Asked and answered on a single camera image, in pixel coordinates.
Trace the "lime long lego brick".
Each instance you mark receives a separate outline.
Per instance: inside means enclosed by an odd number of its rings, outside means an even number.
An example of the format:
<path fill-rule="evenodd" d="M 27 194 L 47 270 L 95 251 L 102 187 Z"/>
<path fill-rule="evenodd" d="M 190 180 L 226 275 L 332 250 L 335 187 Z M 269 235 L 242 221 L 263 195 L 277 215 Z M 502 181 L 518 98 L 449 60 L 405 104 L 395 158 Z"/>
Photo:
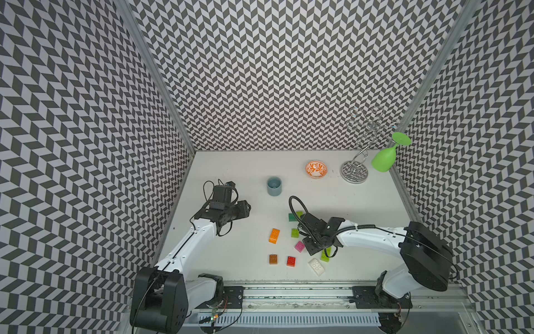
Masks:
<path fill-rule="evenodd" d="M 331 247 L 323 250 L 323 252 L 321 253 L 320 260 L 323 262 L 329 262 L 330 256 L 331 256 Z"/>

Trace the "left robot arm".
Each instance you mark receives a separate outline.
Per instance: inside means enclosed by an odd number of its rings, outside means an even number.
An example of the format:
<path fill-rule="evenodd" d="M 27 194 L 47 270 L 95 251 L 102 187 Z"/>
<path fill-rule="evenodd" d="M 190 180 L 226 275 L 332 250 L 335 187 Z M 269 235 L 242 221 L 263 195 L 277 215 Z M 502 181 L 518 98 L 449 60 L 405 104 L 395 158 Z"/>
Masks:
<path fill-rule="evenodd" d="M 222 237 L 225 226 L 249 217 L 250 210 L 247 201 L 239 200 L 234 182 L 213 187 L 183 239 L 154 267 L 137 273 L 129 316 L 133 330 L 177 333 L 196 308 L 211 309 L 207 321 L 215 324 L 229 309 L 242 307 L 243 288 L 226 288 L 221 276 L 200 274 L 191 282 L 186 278 L 201 250 Z"/>

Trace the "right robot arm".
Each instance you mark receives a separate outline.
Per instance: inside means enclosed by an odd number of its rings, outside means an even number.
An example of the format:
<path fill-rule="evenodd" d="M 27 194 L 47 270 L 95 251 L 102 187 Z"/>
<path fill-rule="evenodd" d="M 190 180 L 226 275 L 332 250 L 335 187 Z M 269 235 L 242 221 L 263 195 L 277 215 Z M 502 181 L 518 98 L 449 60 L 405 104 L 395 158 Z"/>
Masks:
<path fill-rule="evenodd" d="M 325 222 L 310 213 L 298 218 L 303 243 L 312 256 L 333 248 L 333 256 L 343 247 L 371 249 L 402 259 L 395 269 L 381 273 L 377 295 L 400 299 L 426 288 L 444 292 L 453 268 L 453 250 L 425 225 L 411 221 L 404 228 L 382 228 L 332 217 Z"/>

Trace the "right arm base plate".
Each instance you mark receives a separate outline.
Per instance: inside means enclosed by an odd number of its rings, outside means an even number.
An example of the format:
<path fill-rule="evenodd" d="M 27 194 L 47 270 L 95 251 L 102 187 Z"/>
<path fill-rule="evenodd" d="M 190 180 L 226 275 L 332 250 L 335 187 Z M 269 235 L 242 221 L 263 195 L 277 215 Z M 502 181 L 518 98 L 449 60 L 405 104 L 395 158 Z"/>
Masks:
<path fill-rule="evenodd" d="M 358 309 L 395 309 L 409 310 L 413 307 L 411 298 L 406 294 L 400 299 L 388 295 L 385 292 L 376 293 L 371 286 L 353 286 L 351 303 Z"/>

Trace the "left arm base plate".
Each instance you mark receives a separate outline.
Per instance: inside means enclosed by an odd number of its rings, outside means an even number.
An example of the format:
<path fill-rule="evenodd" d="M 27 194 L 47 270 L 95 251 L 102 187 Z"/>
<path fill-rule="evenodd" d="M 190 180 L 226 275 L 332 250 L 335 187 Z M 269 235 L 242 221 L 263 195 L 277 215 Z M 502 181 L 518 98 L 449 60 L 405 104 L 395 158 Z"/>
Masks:
<path fill-rule="evenodd" d="M 188 289 L 189 311 L 208 308 L 241 309 L 244 291 L 244 286 L 229 286 L 223 289 L 206 286 Z"/>

